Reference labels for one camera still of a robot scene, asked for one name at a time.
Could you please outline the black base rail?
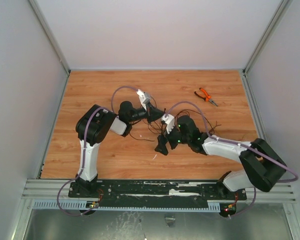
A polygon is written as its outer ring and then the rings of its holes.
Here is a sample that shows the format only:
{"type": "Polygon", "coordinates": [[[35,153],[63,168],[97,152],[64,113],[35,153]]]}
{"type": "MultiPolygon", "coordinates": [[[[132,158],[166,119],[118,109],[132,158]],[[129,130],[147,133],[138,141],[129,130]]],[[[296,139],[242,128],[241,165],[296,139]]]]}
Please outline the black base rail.
{"type": "Polygon", "coordinates": [[[109,208],[184,209],[206,208],[209,201],[244,201],[243,189],[220,190],[213,180],[119,180],[100,179],[90,188],[70,184],[70,198],[101,198],[100,206],[109,208]]]}

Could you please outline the orange handled pliers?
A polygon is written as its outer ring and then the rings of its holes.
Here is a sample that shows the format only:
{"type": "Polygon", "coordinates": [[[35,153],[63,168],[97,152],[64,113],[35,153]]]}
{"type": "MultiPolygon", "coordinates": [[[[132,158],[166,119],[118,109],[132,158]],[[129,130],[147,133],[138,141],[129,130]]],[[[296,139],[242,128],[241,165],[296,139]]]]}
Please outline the orange handled pliers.
{"type": "Polygon", "coordinates": [[[218,106],[218,104],[212,99],[212,97],[208,94],[208,92],[204,88],[200,87],[199,91],[200,92],[194,91],[194,95],[204,100],[205,102],[209,102],[216,107],[218,106]]]}

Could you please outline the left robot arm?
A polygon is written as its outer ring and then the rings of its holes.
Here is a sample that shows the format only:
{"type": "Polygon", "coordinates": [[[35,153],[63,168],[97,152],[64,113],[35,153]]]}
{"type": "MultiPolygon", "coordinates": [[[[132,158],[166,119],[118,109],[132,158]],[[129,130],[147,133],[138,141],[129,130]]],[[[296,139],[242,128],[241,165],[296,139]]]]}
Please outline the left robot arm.
{"type": "Polygon", "coordinates": [[[95,104],[77,122],[75,131],[80,140],[80,168],[77,181],[83,181],[80,191],[86,197],[93,197],[98,190],[95,182],[98,178],[97,160],[101,142],[109,131],[126,137],[133,123],[147,120],[148,123],[160,119],[164,111],[147,102],[134,108],[130,101],[123,101],[118,114],[95,104]]]}

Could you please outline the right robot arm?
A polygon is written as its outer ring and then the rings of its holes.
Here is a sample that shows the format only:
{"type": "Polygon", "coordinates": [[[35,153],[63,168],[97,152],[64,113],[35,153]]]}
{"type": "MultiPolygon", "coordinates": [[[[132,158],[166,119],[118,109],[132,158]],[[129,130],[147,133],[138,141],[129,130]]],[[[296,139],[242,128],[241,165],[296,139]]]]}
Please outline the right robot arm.
{"type": "Polygon", "coordinates": [[[222,199],[229,199],[236,191],[245,188],[269,192],[286,172],[284,161],[261,138],[242,142],[209,135],[200,131],[188,115],[175,119],[165,114],[161,123],[166,129],[157,138],[156,152],[167,155],[167,145],[173,150],[184,144],[197,154],[219,156],[242,165],[242,170],[228,171],[217,181],[216,191],[222,199]]]}

